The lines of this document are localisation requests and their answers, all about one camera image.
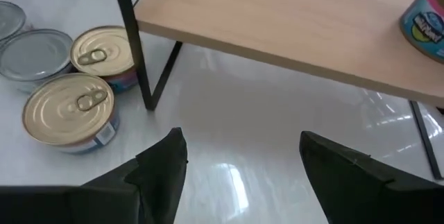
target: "gold can lid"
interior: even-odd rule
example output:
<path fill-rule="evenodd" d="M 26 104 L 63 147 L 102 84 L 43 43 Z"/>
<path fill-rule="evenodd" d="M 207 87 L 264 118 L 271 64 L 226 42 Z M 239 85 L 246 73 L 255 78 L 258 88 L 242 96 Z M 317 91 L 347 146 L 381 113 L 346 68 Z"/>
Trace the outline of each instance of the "gold can lid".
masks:
<path fill-rule="evenodd" d="M 23 109 L 22 121 L 36 140 L 51 145 L 94 138 L 114 109 L 111 87 L 89 74 L 67 74 L 39 87 Z"/>
<path fill-rule="evenodd" d="M 101 26 L 80 35 L 71 47 L 71 62 L 81 72 L 113 76 L 134 67 L 126 30 Z"/>

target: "can label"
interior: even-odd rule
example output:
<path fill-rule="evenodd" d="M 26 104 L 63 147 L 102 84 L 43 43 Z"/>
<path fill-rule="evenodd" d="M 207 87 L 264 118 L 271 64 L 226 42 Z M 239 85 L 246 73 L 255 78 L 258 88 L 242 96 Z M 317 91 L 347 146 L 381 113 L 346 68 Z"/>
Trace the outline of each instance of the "can label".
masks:
<path fill-rule="evenodd" d="M 106 78 L 106 82 L 111 86 L 112 91 L 116 94 L 130 89 L 137 84 L 136 71 L 127 72 L 113 78 Z"/>
<path fill-rule="evenodd" d="M 96 134 L 96 136 L 82 144 L 72 146 L 57 147 L 60 151 L 73 154 L 89 153 L 97 148 L 103 147 L 108 144 L 111 139 L 116 135 L 117 128 L 119 127 L 120 119 L 114 110 L 109 122 L 107 122 L 103 128 Z"/>
<path fill-rule="evenodd" d="M 444 8 L 437 0 L 415 0 L 401 18 L 409 41 L 433 58 L 444 60 Z"/>

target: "black metal frame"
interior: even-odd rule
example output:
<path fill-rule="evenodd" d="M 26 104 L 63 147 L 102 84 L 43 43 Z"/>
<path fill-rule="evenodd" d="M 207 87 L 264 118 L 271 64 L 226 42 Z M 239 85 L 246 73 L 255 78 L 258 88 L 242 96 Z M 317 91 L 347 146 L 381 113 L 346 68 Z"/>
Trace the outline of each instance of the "black metal frame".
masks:
<path fill-rule="evenodd" d="M 176 41 L 165 68 L 160 75 L 159 82 L 157 82 L 154 92 L 151 94 L 144 53 L 142 51 L 142 43 L 139 36 L 139 26 L 137 25 L 133 9 L 133 2 L 131 0 L 117 0 L 117 2 L 119 3 L 120 12 L 128 34 L 128 41 L 130 42 L 131 54 L 133 55 L 137 79 L 139 81 L 140 90 L 142 91 L 145 108 L 147 110 L 155 110 L 171 70 L 173 69 L 174 63 L 176 62 L 180 48 L 182 47 L 182 42 Z"/>
<path fill-rule="evenodd" d="M 427 129 L 424 124 L 424 119 L 422 118 L 422 114 L 419 109 L 419 104 L 418 104 L 418 102 L 410 101 L 410 100 L 409 100 L 409 104 L 411 107 L 411 111 L 413 112 L 413 118 L 415 119 L 416 125 L 419 130 L 419 134 L 421 136 L 422 144 L 424 145 L 424 149 L 427 154 L 427 159 L 429 160 L 432 174 L 435 179 L 442 180 L 444 178 L 441 175 L 441 171 L 439 169 L 438 162 L 436 161 L 435 152 L 433 151 L 433 146 L 432 146 L 432 143 L 430 142 L 430 138 L 429 138 L 429 135 L 427 133 Z"/>

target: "pull-tab ring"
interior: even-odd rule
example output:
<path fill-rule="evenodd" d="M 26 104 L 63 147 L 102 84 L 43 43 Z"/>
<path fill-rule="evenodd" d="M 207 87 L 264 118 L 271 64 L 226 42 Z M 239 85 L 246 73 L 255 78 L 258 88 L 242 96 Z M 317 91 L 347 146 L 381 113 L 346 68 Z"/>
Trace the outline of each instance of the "pull-tab ring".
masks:
<path fill-rule="evenodd" d="M 108 93 L 105 90 L 95 89 L 80 95 L 76 99 L 76 106 L 78 110 L 86 112 L 88 110 L 91 110 L 94 106 L 98 105 L 99 103 L 103 102 L 107 96 Z"/>
<path fill-rule="evenodd" d="M 93 58 L 92 57 L 93 53 L 100 53 L 101 58 L 99 58 L 99 59 Z M 107 57 L 108 57 L 108 55 L 106 55 L 106 52 L 103 49 L 97 48 L 97 49 L 88 51 L 87 53 L 80 55 L 80 57 L 78 57 L 78 59 L 77 59 L 77 62 L 80 65 L 89 65 L 89 64 L 95 64 L 97 62 L 102 62 Z"/>

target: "black object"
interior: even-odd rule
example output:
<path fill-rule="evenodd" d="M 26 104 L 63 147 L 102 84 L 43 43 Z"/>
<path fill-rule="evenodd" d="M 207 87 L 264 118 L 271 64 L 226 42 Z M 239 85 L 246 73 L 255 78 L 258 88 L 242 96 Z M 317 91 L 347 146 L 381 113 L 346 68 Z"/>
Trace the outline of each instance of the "black object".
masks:
<path fill-rule="evenodd" d="M 444 187 L 312 132 L 299 150 L 329 223 L 444 223 Z"/>
<path fill-rule="evenodd" d="M 427 159 L 429 160 L 430 169 L 435 179 L 444 179 L 441 175 L 438 162 L 436 161 L 435 152 L 433 151 L 432 143 L 430 142 L 429 134 L 427 134 L 427 129 L 424 124 L 424 119 L 422 118 L 421 111 L 419 109 L 418 102 L 409 100 L 411 112 L 413 113 L 413 118 L 415 119 L 416 126 L 418 127 L 419 135 L 421 136 L 422 144 L 427 154 Z"/>
<path fill-rule="evenodd" d="M 136 67 L 137 79 L 142 91 L 142 98 L 144 99 L 145 108 L 147 110 L 155 110 L 157 104 L 159 103 L 160 96 L 164 91 L 171 70 L 173 69 L 174 63 L 176 62 L 180 48 L 182 47 L 182 42 L 176 41 L 168 61 L 166 62 L 164 70 L 160 75 L 159 81 L 155 86 L 154 92 L 151 95 L 144 53 L 142 51 L 142 44 L 140 42 L 139 26 L 137 25 L 137 20 L 134 14 L 133 2 L 131 0 L 117 0 L 117 2 L 119 3 L 126 33 L 128 34 L 128 41 L 130 42 L 131 54 Z"/>
<path fill-rule="evenodd" d="M 154 146 L 80 187 L 0 187 L 0 223 L 172 224 L 187 169 L 174 128 Z"/>

